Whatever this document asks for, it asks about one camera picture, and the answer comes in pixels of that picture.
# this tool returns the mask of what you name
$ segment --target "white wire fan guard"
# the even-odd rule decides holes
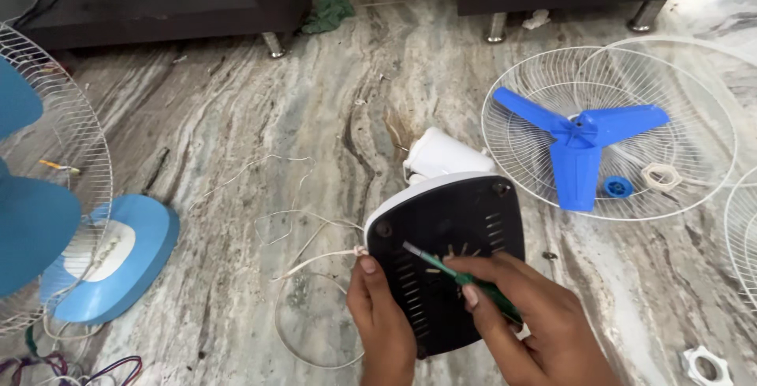
[[[108,226],[113,194],[110,153],[100,123],[83,92],[52,57],[22,34],[0,23],[0,56],[18,71],[43,101],[43,116],[0,141],[0,157],[16,176],[43,179],[67,187],[79,199],[82,222],[58,257],[68,273],[83,278]],[[57,170],[40,159],[74,166],[81,174]],[[104,218],[90,222],[89,215]],[[76,283],[52,279],[58,293],[39,300],[40,277],[10,296],[0,298],[0,337],[18,332],[52,312]]]
[[[481,111],[492,157],[516,184],[558,207],[549,132],[507,110],[492,93],[500,87],[571,118],[583,110],[655,104],[670,121],[602,150],[594,218],[649,220],[681,213],[711,197],[733,169],[736,134],[727,111],[693,75],[643,52],[570,47],[532,56],[494,83]],[[647,187],[641,171],[656,162],[684,179],[668,192]],[[608,176],[634,186],[627,198],[608,197]]]
[[[725,203],[725,245],[744,301],[757,311],[757,167],[733,187]]]

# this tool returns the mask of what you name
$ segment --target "white plastic nut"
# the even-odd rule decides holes
[[[707,379],[696,366],[696,360],[702,358],[709,361],[716,371],[713,380]],[[728,372],[728,362],[718,358],[704,346],[689,349],[681,353],[681,365],[686,374],[699,386],[733,386],[731,374]]]
[[[644,178],[644,182],[647,186],[668,192],[677,187],[684,178],[678,174],[678,170],[675,167],[667,164],[659,164],[657,162],[650,163],[647,167],[642,169],[641,176]]]

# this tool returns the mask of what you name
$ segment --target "marble floor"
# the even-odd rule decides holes
[[[297,206],[357,224],[404,188],[408,146],[437,126],[474,148],[485,145],[481,104],[511,65],[545,50],[605,45],[631,37],[635,5],[555,11],[527,31],[511,16],[507,40],[483,42],[485,17],[457,16],[453,0],[357,9],[336,31],[297,36],[270,60],[259,37],[110,47],[78,53],[74,78],[105,129],[116,193],[141,193],[174,207],[182,232],[169,262],[140,301],[87,342],[63,348],[99,369],[138,354],[137,384],[356,384],[360,364],[316,369],[298,362],[274,332],[285,270],[319,222],[296,215],[254,219]],[[675,0],[658,33],[695,35],[757,55],[757,0]],[[757,71],[723,55],[703,68],[735,95],[747,148],[754,145]],[[355,104],[356,101],[366,104]],[[268,159],[189,211],[244,164]],[[724,357],[736,384],[757,379],[757,318],[738,296],[720,251],[722,195],[683,215],[652,222],[604,222],[519,192],[527,260],[582,299],[614,370],[628,385],[690,384],[678,353],[698,344]],[[263,245],[287,233],[273,245]],[[304,256],[359,243],[327,229]],[[553,252],[556,260],[542,258]],[[348,283],[353,258],[310,269]],[[284,287],[284,339],[323,365],[361,350],[345,298],[318,277]],[[45,339],[40,337],[43,345]],[[10,341],[9,354],[23,349]],[[126,372],[119,373],[120,379]],[[501,384],[483,343],[416,364],[417,384]]]

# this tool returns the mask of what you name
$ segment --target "screwdriver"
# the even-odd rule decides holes
[[[495,305],[497,305],[497,308],[499,308],[502,315],[512,321],[513,323],[516,323],[518,325],[523,325],[523,319],[520,316],[520,313],[518,312],[518,309],[513,305],[509,300],[507,300],[507,297],[505,297],[504,294],[500,291],[499,288],[497,288],[497,285],[492,284],[490,282],[486,282],[483,280],[480,280],[473,275],[470,274],[461,274],[458,271],[455,271],[454,269],[448,268],[446,265],[444,265],[439,259],[435,258],[434,256],[430,255],[429,253],[426,253],[425,251],[421,250],[420,248],[413,246],[412,244],[405,241],[402,244],[402,247],[405,248],[405,250],[411,252],[412,254],[415,254],[419,256],[421,259],[425,260],[426,262],[433,265],[435,268],[439,269],[441,272],[444,272],[445,274],[452,277],[455,282],[459,285],[466,285],[466,284],[476,284],[478,287],[483,291],[489,298],[492,299]]]

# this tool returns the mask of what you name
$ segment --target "green cloth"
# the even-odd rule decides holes
[[[302,32],[316,34],[339,28],[345,18],[355,16],[355,9],[347,0],[318,0],[313,12],[305,19]]]

